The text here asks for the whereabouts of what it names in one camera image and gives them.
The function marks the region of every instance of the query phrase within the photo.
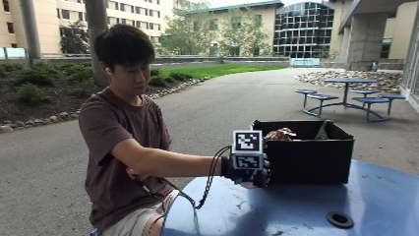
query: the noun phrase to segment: black cable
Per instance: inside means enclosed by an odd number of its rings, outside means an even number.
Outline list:
[[[204,190],[204,194],[202,196],[202,199],[199,200],[199,204],[198,206],[195,206],[195,209],[199,209],[202,207],[202,205],[206,202],[207,196],[208,196],[208,191],[210,191],[210,185],[211,185],[211,179],[212,179],[212,172],[214,172],[214,168],[218,162],[218,159],[220,158],[222,154],[231,148],[231,146],[226,146],[223,147],[212,156],[211,162],[210,162],[210,167],[208,167],[208,178],[207,178],[207,184],[206,184],[206,190]]]
[[[176,191],[179,191],[179,195],[187,199],[187,201],[191,203],[192,207],[195,209],[199,209],[204,202],[206,202],[206,199],[207,199],[207,196],[208,196],[208,191],[210,191],[210,185],[211,185],[211,179],[212,179],[212,174],[214,174],[214,169],[215,169],[215,166],[216,166],[216,163],[218,163],[218,160],[220,159],[220,156],[222,154],[231,148],[231,146],[226,146],[223,147],[222,149],[218,150],[218,152],[215,153],[215,155],[212,156],[212,159],[210,161],[210,166],[208,166],[208,178],[207,178],[207,184],[206,184],[206,189],[204,189],[204,194],[202,196],[202,199],[199,200],[199,204],[195,206],[195,201],[192,200],[192,198],[184,194],[184,192],[182,190],[179,190],[179,188],[169,181],[166,180],[165,178],[158,178],[161,181],[163,181],[167,185],[170,185]],[[162,201],[162,198],[165,198],[165,196],[162,196],[161,194],[150,191],[145,185],[142,184],[142,181],[138,179],[138,176],[134,176],[134,182],[137,183],[137,186],[147,193],[147,195],[150,197],[153,197],[154,199],[157,199],[161,204],[162,204],[162,210],[163,212],[166,212],[165,210],[165,205],[163,205],[163,201]]]

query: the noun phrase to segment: man's right arm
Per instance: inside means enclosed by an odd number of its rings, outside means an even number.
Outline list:
[[[111,149],[111,155],[130,169],[130,174],[155,177],[198,177],[210,174],[211,156],[187,155],[143,147],[134,139],[125,139]],[[220,160],[214,175],[220,173]]]

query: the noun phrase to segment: blue table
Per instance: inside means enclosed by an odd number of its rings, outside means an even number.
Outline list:
[[[327,106],[341,105],[341,106],[344,106],[344,107],[355,108],[355,109],[364,110],[364,111],[369,112],[371,114],[375,115],[375,117],[377,118],[377,120],[384,120],[384,119],[385,119],[384,117],[381,117],[377,113],[375,113],[373,111],[371,111],[371,110],[367,109],[365,107],[359,106],[359,105],[356,105],[356,104],[352,104],[352,103],[349,103],[349,102],[347,101],[347,99],[348,99],[349,84],[368,84],[368,83],[376,83],[377,80],[357,79],[357,78],[328,78],[328,79],[321,79],[320,81],[321,81],[321,82],[325,82],[325,83],[341,83],[341,84],[344,84],[343,100],[341,100],[340,102],[328,103],[328,104],[316,106],[316,107],[314,107],[314,108],[311,108],[311,109],[303,110],[303,112],[304,112],[306,114],[317,116],[317,114],[312,112],[314,110],[316,110],[316,109],[319,109],[319,108],[323,108],[323,107],[327,107]]]
[[[184,192],[200,199],[207,178]],[[345,213],[353,227],[325,220],[329,211]],[[194,210],[178,197],[169,209],[163,236],[186,235],[419,235],[419,177],[352,160],[347,185],[270,185],[246,190],[214,177],[206,204]]]

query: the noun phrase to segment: black box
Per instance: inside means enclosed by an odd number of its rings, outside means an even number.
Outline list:
[[[349,176],[353,136],[332,121],[324,127],[328,139],[315,140],[324,121],[275,121],[251,124],[262,130],[263,137],[271,131],[290,128],[299,141],[266,141],[264,154],[271,163],[270,183],[347,184]]]

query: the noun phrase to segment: qr-like marker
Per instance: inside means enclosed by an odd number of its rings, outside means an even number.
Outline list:
[[[234,169],[262,169],[263,157],[262,155],[240,155],[232,156]]]
[[[234,131],[232,153],[262,153],[262,133]]]

